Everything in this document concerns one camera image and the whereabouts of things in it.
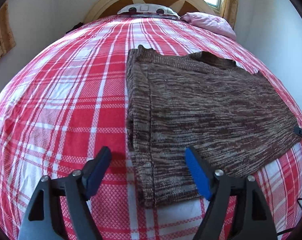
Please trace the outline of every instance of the plaid pattern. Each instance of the plaid pattern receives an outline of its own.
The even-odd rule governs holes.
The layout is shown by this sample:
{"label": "plaid pattern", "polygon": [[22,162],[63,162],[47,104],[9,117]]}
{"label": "plaid pattern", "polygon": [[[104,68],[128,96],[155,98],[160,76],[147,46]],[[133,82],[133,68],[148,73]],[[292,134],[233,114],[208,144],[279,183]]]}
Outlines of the plaid pattern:
{"label": "plaid pattern", "polygon": [[[56,41],[21,70],[0,94],[0,227],[17,239],[40,177],[53,179],[81,169],[101,146],[113,160],[89,202],[104,239],[191,239],[208,202],[195,199],[146,210],[137,205],[135,178],[126,146],[125,62],[142,44],[164,55],[205,50],[261,71],[302,127],[302,113],[282,83],[251,53],[229,38],[166,19],[108,17]],[[291,228],[302,211],[302,141],[255,174],[277,231]],[[220,239],[230,229],[235,198]],[[65,200],[70,239],[76,239]]]}

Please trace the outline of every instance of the patterned pillow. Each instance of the patterned pillow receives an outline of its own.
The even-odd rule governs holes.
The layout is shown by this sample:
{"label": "patterned pillow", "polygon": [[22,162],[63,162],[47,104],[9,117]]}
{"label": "patterned pillow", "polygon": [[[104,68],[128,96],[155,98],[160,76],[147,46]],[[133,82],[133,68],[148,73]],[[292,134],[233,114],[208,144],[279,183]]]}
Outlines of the patterned pillow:
{"label": "patterned pillow", "polygon": [[129,14],[155,14],[155,15],[171,15],[180,18],[179,15],[174,12],[171,8],[151,3],[136,3],[130,4],[118,11],[118,14],[129,13]]}

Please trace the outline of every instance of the pillow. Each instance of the pillow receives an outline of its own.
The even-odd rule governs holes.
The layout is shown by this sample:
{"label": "pillow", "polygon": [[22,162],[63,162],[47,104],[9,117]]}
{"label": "pillow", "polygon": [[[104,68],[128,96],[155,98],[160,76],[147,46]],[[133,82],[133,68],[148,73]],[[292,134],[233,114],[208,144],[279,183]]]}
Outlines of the pillow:
{"label": "pillow", "polygon": [[223,35],[236,41],[236,34],[231,25],[229,25],[229,23],[225,19],[219,16],[195,12],[186,13],[181,17],[181,19],[193,26],[208,30],[219,35]]}
{"label": "pillow", "polygon": [[122,8],[120,11],[118,11],[118,14],[122,14],[122,13],[171,15],[171,16],[180,18],[180,16],[176,12],[174,12],[171,8],[163,6],[163,5],[152,4],[152,3],[130,4],[130,5],[127,5],[126,7]]}

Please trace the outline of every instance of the yellow curtain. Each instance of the yellow curtain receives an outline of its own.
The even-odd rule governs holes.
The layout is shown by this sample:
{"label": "yellow curtain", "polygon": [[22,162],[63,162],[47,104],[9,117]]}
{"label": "yellow curtain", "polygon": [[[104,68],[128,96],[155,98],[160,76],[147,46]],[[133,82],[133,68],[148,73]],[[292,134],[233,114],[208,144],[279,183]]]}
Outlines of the yellow curtain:
{"label": "yellow curtain", "polygon": [[0,58],[16,45],[8,21],[8,3],[0,8]]}
{"label": "yellow curtain", "polygon": [[238,12],[238,0],[222,0],[220,16],[234,28],[236,14]]}

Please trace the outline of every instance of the blue gripper pad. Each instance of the blue gripper pad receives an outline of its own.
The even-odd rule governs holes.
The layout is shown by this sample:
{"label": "blue gripper pad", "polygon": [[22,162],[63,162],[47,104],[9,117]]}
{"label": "blue gripper pad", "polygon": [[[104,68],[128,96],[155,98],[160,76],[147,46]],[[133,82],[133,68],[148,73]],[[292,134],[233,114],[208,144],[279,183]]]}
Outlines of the blue gripper pad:
{"label": "blue gripper pad", "polygon": [[198,160],[195,158],[190,148],[185,150],[186,165],[190,170],[198,192],[205,197],[208,201],[212,198],[212,192],[210,191],[210,180],[204,173]]}
{"label": "blue gripper pad", "polygon": [[90,199],[92,196],[96,195],[104,174],[110,165],[112,159],[111,151],[108,147],[103,147],[95,159],[90,160],[92,162],[91,174],[84,182],[86,187],[85,196]]}

